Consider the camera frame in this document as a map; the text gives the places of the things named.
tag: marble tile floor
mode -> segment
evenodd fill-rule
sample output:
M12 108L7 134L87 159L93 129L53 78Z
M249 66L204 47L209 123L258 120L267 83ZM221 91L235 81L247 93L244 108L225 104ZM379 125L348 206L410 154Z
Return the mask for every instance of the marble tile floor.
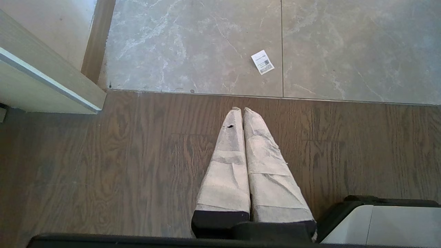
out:
M99 84L441 104L438 0L117 0ZM251 55L275 69L260 75Z

